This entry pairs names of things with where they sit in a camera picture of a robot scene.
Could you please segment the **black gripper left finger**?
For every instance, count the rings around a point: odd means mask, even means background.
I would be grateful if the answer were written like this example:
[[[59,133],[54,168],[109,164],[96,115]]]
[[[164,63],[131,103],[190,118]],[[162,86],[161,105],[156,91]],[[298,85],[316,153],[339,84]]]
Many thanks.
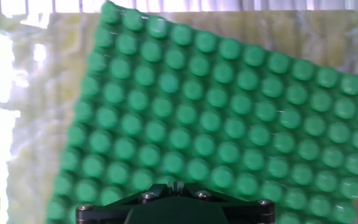
[[[133,194],[108,205],[86,203],[76,209],[76,224],[100,224],[110,221],[122,222],[136,206],[144,205],[165,197],[174,196],[176,182],[153,184],[149,189]]]

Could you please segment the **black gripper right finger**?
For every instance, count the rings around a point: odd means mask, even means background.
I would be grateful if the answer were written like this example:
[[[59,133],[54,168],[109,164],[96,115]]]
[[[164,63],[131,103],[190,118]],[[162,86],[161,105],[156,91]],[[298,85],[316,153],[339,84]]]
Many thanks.
[[[185,223],[274,223],[275,203],[269,199],[244,201],[207,189],[199,183],[175,183],[177,211]]]

